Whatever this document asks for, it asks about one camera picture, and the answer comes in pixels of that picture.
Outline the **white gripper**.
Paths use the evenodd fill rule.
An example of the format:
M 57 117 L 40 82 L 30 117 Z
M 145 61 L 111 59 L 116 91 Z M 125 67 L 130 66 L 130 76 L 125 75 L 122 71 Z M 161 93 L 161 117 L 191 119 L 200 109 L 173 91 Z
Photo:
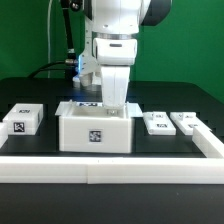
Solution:
M 93 54 L 100 66 L 102 100 L 107 114 L 117 115 L 126 101 L 130 67 L 135 63 L 137 40 L 95 38 Z

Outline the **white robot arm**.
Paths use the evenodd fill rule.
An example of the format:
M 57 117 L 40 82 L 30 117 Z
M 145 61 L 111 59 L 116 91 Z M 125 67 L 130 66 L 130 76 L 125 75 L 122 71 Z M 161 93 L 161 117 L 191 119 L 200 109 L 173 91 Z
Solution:
M 69 62 L 74 78 L 85 87 L 99 85 L 102 104 L 111 111 L 124 108 L 130 67 L 134 65 L 139 27 L 155 26 L 169 14 L 172 0 L 59 0 L 63 10 Z M 77 55 L 69 12 L 82 11 L 85 49 Z

